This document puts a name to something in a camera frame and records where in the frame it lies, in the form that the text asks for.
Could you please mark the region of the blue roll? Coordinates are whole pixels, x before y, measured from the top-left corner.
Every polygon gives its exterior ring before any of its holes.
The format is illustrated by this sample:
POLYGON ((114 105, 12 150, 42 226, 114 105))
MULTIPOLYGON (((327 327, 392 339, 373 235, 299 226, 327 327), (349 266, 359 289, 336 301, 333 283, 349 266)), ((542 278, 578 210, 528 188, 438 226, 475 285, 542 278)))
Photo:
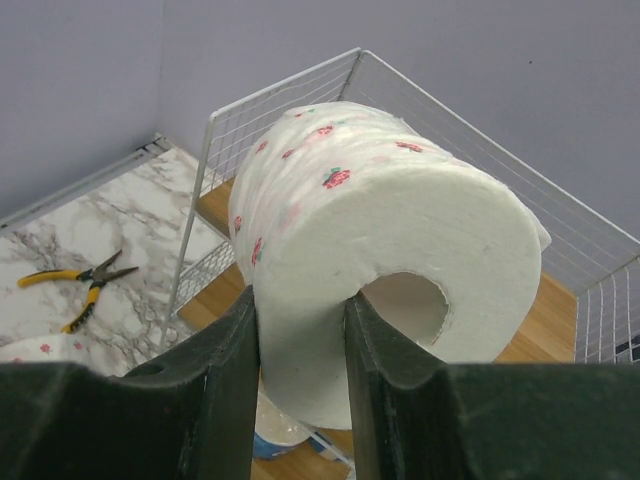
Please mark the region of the blue roll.
POLYGON ((298 422, 282 413, 258 391, 253 439, 253 457, 273 460, 306 442, 309 432, 298 422))

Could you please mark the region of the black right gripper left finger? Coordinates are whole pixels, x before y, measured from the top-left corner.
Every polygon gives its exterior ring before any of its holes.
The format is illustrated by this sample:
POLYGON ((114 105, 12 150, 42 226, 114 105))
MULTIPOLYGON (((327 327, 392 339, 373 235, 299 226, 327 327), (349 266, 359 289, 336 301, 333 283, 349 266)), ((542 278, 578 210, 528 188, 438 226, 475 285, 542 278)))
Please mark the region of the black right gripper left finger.
POLYGON ((247 479, 259 378, 251 289, 122 377, 71 362, 1 367, 5 479, 247 479))

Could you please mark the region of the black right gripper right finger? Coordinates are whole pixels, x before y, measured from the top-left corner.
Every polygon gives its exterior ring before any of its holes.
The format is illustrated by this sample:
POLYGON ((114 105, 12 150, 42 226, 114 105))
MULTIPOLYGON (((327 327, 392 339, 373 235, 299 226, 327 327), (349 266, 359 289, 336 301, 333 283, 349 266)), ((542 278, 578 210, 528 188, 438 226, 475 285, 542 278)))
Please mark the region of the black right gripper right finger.
POLYGON ((635 479, 639 369, 447 364, 363 295, 344 312, 361 479, 635 479))

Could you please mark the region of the white wire wooden shelf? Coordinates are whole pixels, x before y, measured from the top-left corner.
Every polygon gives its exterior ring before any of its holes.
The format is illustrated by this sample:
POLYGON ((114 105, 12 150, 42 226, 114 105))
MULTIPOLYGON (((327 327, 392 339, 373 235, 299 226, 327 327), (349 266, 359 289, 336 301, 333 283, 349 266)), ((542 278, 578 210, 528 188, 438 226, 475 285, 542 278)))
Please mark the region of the white wire wooden shelf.
POLYGON ((361 479, 635 479, 639 243, 374 53, 208 119, 171 316, 247 290, 263 386, 361 479))

